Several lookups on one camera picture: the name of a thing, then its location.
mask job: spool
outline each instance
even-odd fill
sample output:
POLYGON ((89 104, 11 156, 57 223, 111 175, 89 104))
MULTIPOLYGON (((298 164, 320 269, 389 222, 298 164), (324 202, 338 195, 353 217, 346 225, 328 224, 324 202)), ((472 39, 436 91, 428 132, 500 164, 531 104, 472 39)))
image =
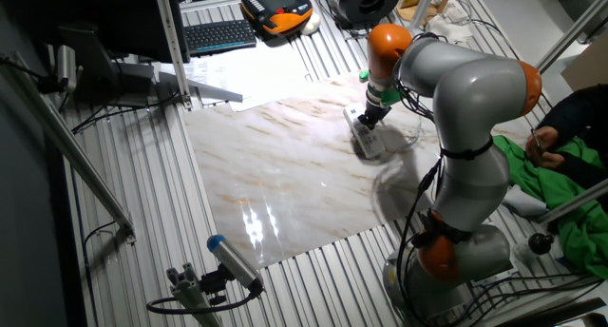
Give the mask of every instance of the spool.
POLYGON ((386 17, 399 0, 332 0, 332 10, 340 25, 352 29, 357 25, 375 24, 386 17))

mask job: orange handheld controller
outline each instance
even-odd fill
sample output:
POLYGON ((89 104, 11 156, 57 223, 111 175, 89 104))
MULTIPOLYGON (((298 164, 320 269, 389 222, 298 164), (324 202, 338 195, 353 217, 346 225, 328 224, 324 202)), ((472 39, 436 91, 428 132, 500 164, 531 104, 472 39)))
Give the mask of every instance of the orange handheld controller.
POLYGON ((310 0, 240 0, 256 29, 285 36, 296 32, 313 14, 310 0))

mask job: green cloth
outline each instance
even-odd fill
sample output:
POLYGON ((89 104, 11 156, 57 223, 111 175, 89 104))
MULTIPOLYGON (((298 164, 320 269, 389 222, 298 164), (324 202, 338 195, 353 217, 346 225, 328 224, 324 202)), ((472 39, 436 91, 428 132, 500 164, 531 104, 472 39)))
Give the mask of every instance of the green cloth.
MULTIPOLYGON (((547 203, 553 209, 569 202, 585 190, 568 177, 534 166, 525 158, 525 151, 504 136, 495 136, 494 144, 509 161, 510 182, 547 203)), ((603 168, 596 150, 575 138, 559 149, 603 168)), ((595 200, 558 220, 561 248, 565 257, 595 276, 608 279, 608 217, 595 200)))

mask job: blue cap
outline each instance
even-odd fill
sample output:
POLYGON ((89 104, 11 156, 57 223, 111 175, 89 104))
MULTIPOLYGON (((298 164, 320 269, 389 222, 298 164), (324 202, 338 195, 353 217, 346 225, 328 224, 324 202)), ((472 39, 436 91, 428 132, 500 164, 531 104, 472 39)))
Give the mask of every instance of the blue cap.
POLYGON ((207 240, 207 248, 209 249, 209 252, 213 253, 216 247, 218 247, 218 245, 224 240, 226 239, 222 235, 215 235, 209 237, 209 239, 207 240))

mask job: computer monitor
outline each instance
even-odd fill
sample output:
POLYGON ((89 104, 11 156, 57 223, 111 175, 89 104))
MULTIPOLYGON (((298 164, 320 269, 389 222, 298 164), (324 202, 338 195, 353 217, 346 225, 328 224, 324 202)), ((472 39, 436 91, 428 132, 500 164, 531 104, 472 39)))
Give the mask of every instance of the computer monitor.
MULTIPOLYGON (((112 63, 119 53, 172 62, 157 0, 0 0, 10 21, 33 41, 66 45, 82 66, 75 101, 145 106, 154 69, 112 63)), ((190 60, 178 0, 169 0, 181 58, 190 60)))
MULTIPOLYGON (((170 63, 171 54, 156 0, 0 0, 11 21, 34 41, 67 45, 61 25, 89 24, 111 52, 170 63)), ((178 0, 169 0, 181 57, 189 61, 178 0)))

